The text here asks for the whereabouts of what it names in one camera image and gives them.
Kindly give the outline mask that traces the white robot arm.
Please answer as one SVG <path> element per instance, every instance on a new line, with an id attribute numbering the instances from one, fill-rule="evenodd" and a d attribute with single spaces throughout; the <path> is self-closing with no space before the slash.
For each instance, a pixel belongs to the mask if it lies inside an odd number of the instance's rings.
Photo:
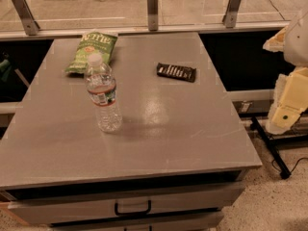
<path id="1" fill-rule="evenodd" d="M 263 48 L 281 51 L 284 60 L 295 66 L 289 75 L 278 75 L 269 108 L 266 129 L 279 135 L 290 130 L 308 108 L 308 10 L 301 9 Z"/>

